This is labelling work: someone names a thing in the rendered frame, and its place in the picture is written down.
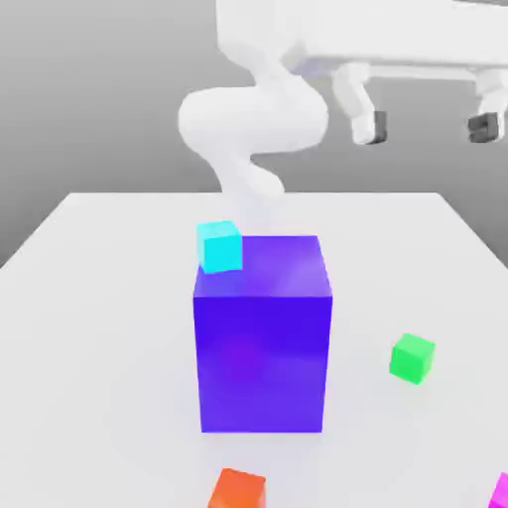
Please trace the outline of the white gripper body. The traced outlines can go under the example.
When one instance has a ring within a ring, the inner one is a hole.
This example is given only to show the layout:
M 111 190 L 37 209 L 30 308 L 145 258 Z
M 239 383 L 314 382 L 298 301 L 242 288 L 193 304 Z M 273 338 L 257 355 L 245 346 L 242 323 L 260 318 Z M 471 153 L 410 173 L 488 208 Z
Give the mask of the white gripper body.
M 508 0 L 303 0 L 283 63 L 508 68 Z

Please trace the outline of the small magenta cube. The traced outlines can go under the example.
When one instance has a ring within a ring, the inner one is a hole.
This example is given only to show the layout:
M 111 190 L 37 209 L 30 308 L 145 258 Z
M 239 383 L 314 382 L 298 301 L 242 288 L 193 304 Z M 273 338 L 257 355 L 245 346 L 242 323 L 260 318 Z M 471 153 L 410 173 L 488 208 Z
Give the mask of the small magenta cube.
M 500 474 L 487 508 L 508 508 L 508 473 Z

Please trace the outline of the small orange cube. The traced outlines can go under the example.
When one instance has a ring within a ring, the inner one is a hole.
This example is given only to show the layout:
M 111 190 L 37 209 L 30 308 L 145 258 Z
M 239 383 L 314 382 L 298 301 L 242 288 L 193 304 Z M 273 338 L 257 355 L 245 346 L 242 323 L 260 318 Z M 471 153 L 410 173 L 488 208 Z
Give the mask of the small orange cube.
M 207 508 L 266 508 L 266 478 L 223 468 Z

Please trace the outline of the small green cube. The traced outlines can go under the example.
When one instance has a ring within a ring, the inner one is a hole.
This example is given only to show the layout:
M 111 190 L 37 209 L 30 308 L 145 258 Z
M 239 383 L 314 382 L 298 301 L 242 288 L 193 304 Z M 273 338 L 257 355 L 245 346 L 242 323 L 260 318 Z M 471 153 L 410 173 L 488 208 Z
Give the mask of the small green cube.
M 435 350 L 433 341 L 404 333 L 392 347 L 389 372 L 418 385 L 431 369 Z

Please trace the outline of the small cyan cube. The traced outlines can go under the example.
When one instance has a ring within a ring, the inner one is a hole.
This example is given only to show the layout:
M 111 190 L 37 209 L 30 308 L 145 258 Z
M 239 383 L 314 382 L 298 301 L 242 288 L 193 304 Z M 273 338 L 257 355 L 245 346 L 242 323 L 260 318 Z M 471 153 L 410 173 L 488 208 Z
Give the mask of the small cyan cube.
M 200 223 L 196 227 L 197 258 L 205 274 L 241 270 L 243 237 L 229 220 Z

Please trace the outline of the large purple box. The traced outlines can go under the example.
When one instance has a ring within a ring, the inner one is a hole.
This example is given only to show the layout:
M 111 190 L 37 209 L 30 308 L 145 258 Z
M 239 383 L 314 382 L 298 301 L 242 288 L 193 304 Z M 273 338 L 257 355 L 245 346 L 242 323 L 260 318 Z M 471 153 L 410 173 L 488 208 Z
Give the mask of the large purple box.
M 205 433 L 318 433 L 332 291 L 314 235 L 246 236 L 240 271 L 196 274 Z

